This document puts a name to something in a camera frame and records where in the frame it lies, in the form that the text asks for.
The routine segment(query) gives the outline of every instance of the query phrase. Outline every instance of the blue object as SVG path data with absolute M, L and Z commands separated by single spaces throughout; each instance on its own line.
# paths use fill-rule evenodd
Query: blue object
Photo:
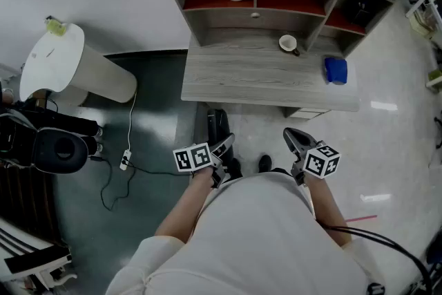
M 325 70 L 329 82 L 347 83 L 347 62 L 345 59 L 325 58 Z

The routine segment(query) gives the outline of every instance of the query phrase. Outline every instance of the dark green floor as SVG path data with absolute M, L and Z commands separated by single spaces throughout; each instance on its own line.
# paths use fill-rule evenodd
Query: dark green floor
M 119 59 L 117 63 L 138 80 L 131 162 L 151 171 L 176 171 L 172 150 L 191 143 L 196 112 L 195 103 L 180 99 L 185 56 Z M 107 204 L 126 192 L 126 181 L 133 172 L 131 168 L 123 172 L 118 167 L 128 147 L 131 104 L 90 95 L 84 107 L 60 110 L 104 124 L 103 156 L 110 160 L 114 172 L 104 193 Z M 78 274 L 78 279 L 66 283 L 69 294 L 103 294 L 140 241 L 153 235 L 189 182 L 187 177 L 138 171 L 131 182 L 129 198 L 118 201 L 114 211 L 109 212 L 99 196 L 108 172 L 105 162 L 88 161 L 81 171 L 55 178 L 61 234 L 71 248 Z

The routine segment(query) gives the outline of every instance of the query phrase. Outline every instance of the white cable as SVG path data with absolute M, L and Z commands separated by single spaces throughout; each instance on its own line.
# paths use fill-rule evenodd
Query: white cable
M 135 91 L 135 96 L 133 97 L 131 112 L 129 113 L 129 131 L 127 132 L 127 142 L 129 144 L 129 149 L 128 149 L 129 151 L 131 150 L 132 111 L 133 111 L 133 107 L 135 105 L 135 100 L 137 99 L 137 92 L 138 91 Z

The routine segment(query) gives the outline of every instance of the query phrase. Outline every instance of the black shoe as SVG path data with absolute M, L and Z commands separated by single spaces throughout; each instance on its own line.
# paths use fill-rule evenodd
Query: black shoe
M 268 155 L 264 155 L 258 163 L 258 171 L 259 173 L 262 173 L 262 172 L 269 172 L 270 170 L 271 170 L 271 157 Z
M 229 181 L 235 180 L 236 178 L 241 178 L 241 164 L 238 159 L 233 158 L 229 163 L 229 167 L 227 168 L 227 172 L 230 175 Z

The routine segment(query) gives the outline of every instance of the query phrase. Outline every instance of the electrical outlet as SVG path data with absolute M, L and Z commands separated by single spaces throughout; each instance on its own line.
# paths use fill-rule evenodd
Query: electrical outlet
M 125 171 L 127 169 L 127 164 L 129 163 L 131 156 L 132 156 L 132 153 L 129 149 L 124 151 L 122 161 L 119 164 L 119 167 L 121 170 Z

